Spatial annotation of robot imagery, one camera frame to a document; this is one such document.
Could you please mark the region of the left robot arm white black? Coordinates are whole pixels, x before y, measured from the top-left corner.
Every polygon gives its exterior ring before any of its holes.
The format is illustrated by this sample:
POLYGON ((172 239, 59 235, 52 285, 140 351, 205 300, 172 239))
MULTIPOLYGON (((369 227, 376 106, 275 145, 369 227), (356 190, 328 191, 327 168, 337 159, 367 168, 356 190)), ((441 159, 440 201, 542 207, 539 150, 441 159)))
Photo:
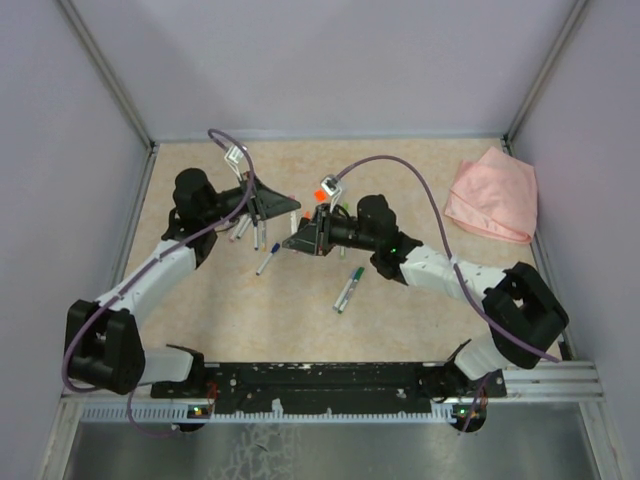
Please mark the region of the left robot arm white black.
POLYGON ((104 389, 126 395, 137 386, 172 382, 184 395, 201 394, 208 373, 195 352, 176 346, 144 349, 142 322, 184 278, 209 257, 217 230, 244 215, 266 221, 300 209, 251 173, 236 188, 218 192, 201 169, 178 174, 168 228, 150 257, 121 283, 93 301, 68 310, 62 378, 68 389, 104 389))

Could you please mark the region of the pink cap paint marker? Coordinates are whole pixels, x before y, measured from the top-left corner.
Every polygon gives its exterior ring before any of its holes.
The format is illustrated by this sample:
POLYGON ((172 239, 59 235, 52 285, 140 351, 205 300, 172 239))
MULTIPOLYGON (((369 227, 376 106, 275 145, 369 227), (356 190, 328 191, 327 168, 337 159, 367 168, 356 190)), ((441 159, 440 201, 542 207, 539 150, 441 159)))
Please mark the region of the pink cap paint marker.
POLYGON ((290 213, 290 231, 291 234, 295 234, 298 228, 298 220, 297 220, 297 212, 293 211, 290 213))

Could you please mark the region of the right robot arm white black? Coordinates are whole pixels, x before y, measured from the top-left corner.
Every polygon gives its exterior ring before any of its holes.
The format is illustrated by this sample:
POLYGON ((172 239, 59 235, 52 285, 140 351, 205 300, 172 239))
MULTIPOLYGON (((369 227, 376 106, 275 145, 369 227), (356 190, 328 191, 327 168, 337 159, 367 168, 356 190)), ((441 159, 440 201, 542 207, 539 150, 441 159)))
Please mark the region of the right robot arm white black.
POLYGON ((533 369, 569 323, 533 266, 518 262, 510 268, 489 267, 441 253, 403 233, 382 195, 363 197, 355 215, 318 205, 283 246, 312 256, 326 256, 335 247, 368 251, 372 266, 385 279, 465 301, 486 321, 487 333, 461 344, 424 379, 433 399, 470 395, 482 379, 509 365, 533 369))

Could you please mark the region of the lilac cap paint marker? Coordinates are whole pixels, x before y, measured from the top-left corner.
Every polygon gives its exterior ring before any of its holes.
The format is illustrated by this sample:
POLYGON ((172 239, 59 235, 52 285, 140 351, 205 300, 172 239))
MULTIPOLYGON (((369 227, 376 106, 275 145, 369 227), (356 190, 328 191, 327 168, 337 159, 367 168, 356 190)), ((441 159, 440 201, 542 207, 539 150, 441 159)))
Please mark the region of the lilac cap paint marker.
POLYGON ((351 284, 354 281, 354 277, 355 277, 355 273, 352 273, 349 277, 349 279, 346 281, 345 285, 343 286, 340 294, 338 295, 336 301, 333 304, 333 310, 337 311, 340 307, 340 305, 342 304, 347 292, 349 291, 349 288, 351 287, 351 284))

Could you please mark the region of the blue cap white marker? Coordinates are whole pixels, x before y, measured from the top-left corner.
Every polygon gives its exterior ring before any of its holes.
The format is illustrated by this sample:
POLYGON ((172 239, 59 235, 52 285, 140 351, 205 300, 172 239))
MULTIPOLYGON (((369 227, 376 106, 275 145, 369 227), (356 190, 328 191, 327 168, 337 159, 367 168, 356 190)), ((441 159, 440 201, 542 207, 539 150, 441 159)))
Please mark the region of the blue cap white marker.
POLYGON ((264 258, 264 260, 262 261, 262 263, 259 265, 259 267, 257 268, 255 274, 257 276, 261 276, 264 272, 264 270, 266 269, 267 265, 269 264, 269 262, 272 260, 272 258, 274 257, 274 255, 279 251, 281 245, 279 243, 275 243, 271 250, 269 251, 269 253, 267 254, 267 256, 264 258))

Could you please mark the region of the orange highlighter cap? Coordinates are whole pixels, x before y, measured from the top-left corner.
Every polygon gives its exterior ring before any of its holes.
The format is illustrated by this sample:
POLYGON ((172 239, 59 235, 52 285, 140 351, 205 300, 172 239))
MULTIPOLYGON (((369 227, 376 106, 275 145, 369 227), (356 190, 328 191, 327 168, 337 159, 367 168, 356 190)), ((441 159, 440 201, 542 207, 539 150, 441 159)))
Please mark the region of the orange highlighter cap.
POLYGON ((317 202, 322 203, 326 200, 326 193, 323 190, 316 190, 314 192, 314 197, 317 202))

